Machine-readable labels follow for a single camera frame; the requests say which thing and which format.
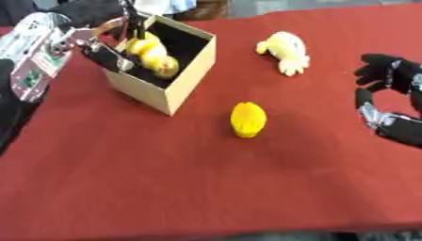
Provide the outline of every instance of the red fabric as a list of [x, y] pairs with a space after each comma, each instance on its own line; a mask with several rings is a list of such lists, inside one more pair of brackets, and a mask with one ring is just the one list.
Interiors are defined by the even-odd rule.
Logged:
[[[422, 5], [277, 12], [190, 23], [218, 62], [174, 117], [114, 91], [75, 56], [0, 160], [0, 238], [420, 227], [421, 151], [376, 137], [354, 109], [360, 54], [422, 62]], [[255, 44], [298, 34], [311, 68], [287, 78]], [[257, 138], [229, 115], [268, 113]], [[407, 97], [377, 94], [384, 110]]]

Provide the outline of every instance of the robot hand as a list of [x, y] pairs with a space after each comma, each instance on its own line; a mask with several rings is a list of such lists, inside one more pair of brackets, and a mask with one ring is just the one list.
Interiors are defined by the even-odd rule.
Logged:
[[16, 97], [9, 81], [13, 67], [11, 60], [0, 59], [0, 155], [19, 135], [43, 99], [42, 96], [36, 102], [30, 103]]
[[356, 83], [360, 86], [371, 84], [367, 88], [371, 92], [391, 88], [408, 94], [422, 87], [422, 69], [419, 63], [382, 54], [362, 55], [362, 61], [367, 65], [355, 72], [360, 77]]

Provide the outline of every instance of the cardboard box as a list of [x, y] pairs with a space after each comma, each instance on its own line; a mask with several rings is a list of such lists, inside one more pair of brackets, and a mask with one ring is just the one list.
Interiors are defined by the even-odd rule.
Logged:
[[[172, 116], [216, 62], [216, 36], [160, 16], [150, 17], [145, 27], [179, 60], [180, 72], [171, 80], [143, 68], [105, 74], [115, 89]], [[117, 50], [123, 48], [124, 42]]]

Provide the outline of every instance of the yellow stuffed toy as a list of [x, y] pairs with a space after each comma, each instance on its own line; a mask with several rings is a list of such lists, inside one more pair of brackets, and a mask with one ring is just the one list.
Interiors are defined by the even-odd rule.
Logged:
[[280, 59], [279, 70], [289, 77], [296, 72], [303, 73], [303, 69], [309, 67], [310, 57], [306, 55], [303, 41], [291, 33], [275, 33], [256, 45], [258, 54], [262, 55], [266, 51]]
[[145, 32], [145, 40], [129, 40], [126, 51], [138, 56], [142, 66], [152, 70], [158, 77], [172, 78], [179, 72], [178, 61], [168, 55], [160, 38], [150, 32]]

